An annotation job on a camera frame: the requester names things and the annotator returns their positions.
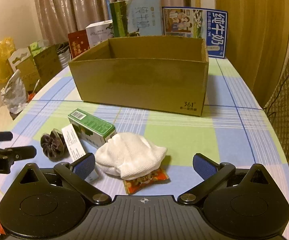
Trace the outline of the white knitted cloth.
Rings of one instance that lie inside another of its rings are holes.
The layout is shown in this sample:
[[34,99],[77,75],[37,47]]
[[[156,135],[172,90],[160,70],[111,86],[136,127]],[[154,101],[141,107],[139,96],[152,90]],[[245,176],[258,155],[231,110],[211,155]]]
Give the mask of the white knitted cloth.
[[95,153],[97,166],[106,174],[133,180],[157,170],[167,148],[156,146],[131,132],[117,133]]

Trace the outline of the white long box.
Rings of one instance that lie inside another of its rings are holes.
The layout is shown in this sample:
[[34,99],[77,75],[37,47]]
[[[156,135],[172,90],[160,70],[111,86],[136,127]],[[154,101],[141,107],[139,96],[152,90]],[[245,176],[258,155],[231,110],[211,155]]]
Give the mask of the white long box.
[[73,161],[70,170],[88,183],[96,180],[99,176],[95,171],[95,156],[92,153],[85,153],[73,125],[69,124],[62,128],[62,133]]

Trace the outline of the green medicine box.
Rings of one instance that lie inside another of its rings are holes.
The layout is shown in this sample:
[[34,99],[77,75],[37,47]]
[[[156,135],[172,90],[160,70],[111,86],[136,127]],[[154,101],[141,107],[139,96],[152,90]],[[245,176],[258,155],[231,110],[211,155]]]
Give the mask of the green medicine box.
[[113,124],[93,116],[79,108],[68,115],[76,134],[98,149],[116,134]]

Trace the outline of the checked tablecloth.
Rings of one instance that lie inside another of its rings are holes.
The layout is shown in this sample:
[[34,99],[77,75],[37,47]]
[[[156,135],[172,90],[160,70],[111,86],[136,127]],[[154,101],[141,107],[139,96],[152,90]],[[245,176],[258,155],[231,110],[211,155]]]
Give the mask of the checked tablecloth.
[[[83,102],[69,68],[43,87],[21,114],[6,127],[11,141],[0,148],[33,145],[33,162],[40,167],[53,163],[43,154],[40,137],[68,125],[68,114],[82,109],[106,120],[118,132],[143,135],[168,149],[164,162],[169,182],[151,185],[141,195],[178,196],[201,181],[192,159],[202,153],[216,163],[238,168],[263,164],[289,202],[289,165],[265,112],[228,60],[210,59],[203,114],[200,117],[147,111]],[[289,223],[284,231],[289,239]]]

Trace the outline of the red snack packet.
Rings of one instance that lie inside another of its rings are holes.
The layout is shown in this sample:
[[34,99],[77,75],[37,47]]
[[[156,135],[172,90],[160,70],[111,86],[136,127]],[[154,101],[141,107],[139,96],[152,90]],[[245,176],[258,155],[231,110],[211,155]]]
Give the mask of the red snack packet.
[[146,174],[139,178],[133,180],[124,180],[123,184],[125,187],[126,194],[134,194],[143,189],[144,187],[168,179],[169,176],[166,174],[165,170],[159,167],[157,170],[154,170],[149,174]]

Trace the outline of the white patterned plastic bag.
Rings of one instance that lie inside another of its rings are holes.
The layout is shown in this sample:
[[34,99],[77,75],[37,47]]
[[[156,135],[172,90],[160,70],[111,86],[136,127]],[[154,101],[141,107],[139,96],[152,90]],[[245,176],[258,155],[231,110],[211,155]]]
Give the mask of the white patterned plastic bag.
[[20,70],[16,70],[1,89],[1,99],[12,114],[19,114],[27,106],[27,91],[20,77]]

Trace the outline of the yellow plastic bag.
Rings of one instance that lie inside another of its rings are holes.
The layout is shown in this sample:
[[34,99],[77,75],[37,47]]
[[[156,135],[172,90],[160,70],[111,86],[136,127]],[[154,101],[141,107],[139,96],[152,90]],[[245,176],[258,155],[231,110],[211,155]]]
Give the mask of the yellow plastic bag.
[[14,73],[8,59],[15,51],[16,47],[13,38],[6,37],[0,41],[0,89],[6,86]]

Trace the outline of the brown paper bag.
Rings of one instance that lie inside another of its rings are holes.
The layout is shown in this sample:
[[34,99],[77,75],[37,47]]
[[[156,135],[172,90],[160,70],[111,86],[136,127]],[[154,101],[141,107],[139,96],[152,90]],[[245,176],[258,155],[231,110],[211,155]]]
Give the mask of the brown paper bag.
[[62,70],[56,46],[49,46],[35,56],[21,53],[15,63],[27,92],[34,91],[37,82],[36,91],[39,91]]

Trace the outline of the white green carton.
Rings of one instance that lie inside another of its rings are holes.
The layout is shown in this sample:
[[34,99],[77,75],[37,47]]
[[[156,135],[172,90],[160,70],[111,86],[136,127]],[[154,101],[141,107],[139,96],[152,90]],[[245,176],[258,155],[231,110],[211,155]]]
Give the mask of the white green carton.
[[17,69],[17,65],[23,62],[28,57],[34,57],[38,55],[41,51],[48,48],[50,45],[49,40],[39,40],[33,42],[26,48],[20,48],[12,53],[12,55],[8,58],[8,61],[11,65],[11,68],[15,72]]

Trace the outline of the open brown cardboard box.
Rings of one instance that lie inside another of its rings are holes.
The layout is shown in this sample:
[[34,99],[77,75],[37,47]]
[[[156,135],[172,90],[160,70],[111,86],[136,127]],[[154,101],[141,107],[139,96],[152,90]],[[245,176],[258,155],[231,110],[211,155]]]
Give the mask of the open brown cardboard box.
[[83,101],[202,115],[209,67],[202,38],[110,38],[69,67]]

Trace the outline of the red gift box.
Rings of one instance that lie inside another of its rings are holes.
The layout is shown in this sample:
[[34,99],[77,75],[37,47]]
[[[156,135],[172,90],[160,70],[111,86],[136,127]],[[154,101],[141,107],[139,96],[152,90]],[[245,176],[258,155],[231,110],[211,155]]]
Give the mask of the red gift box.
[[68,42],[72,59],[90,49],[86,30],[69,33]]

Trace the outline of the white humidifier box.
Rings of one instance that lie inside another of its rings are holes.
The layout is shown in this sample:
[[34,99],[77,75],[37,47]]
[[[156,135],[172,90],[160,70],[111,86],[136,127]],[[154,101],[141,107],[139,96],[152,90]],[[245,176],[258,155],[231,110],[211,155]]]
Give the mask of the white humidifier box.
[[114,37],[113,21],[106,20],[102,22],[91,23],[85,28],[90,48],[99,43]]

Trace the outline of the blue milk carton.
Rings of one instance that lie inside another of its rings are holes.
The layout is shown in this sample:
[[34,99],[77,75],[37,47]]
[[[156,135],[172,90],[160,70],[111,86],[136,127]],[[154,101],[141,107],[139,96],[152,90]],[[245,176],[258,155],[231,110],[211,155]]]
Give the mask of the blue milk carton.
[[194,7],[163,7],[164,34],[203,38],[210,57],[224,59],[228,12]]

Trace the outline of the wooden door panel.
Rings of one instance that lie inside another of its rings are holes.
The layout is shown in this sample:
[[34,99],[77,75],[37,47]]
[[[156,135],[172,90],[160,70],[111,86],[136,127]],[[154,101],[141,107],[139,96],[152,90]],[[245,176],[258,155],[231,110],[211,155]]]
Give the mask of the wooden door panel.
[[260,106],[279,81],[289,43],[289,0],[215,0],[228,13],[226,57]]

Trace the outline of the green light-blue milk carton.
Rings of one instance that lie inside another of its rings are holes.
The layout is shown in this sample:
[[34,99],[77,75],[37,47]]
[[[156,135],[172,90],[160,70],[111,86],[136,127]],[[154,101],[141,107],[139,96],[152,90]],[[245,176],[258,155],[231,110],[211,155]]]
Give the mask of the green light-blue milk carton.
[[115,37],[163,35],[160,0],[124,0],[110,3]]

